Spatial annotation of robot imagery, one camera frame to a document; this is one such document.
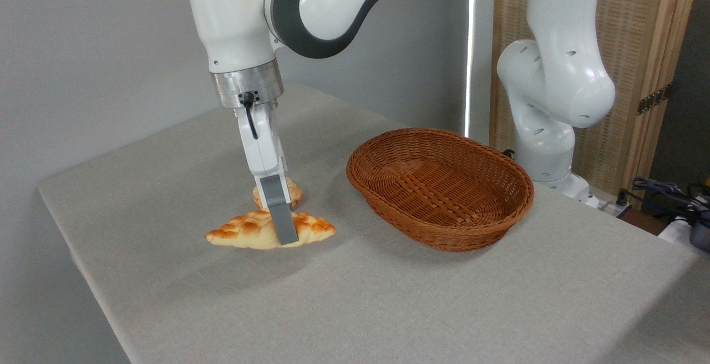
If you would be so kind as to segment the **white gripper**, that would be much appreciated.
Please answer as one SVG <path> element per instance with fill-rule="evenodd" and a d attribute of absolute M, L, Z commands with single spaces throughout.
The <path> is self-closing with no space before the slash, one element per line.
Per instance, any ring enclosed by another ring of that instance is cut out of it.
<path fill-rule="evenodd" d="M 287 166 L 281 140 L 276 133 L 276 108 L 277 101 L 272 100 L 256 104 L 249 111 L 235 108 L 233 112 L 251 174 L 263 178 L 259 181 L 259 187 L 263 203 L 271 214 L 277 240 L 281 245 L 287 245 L 297 242 L 299 237 L 292 219 L 291 197 L 282 183 L 284 178 L 281 176 L 286 174 Z"/>

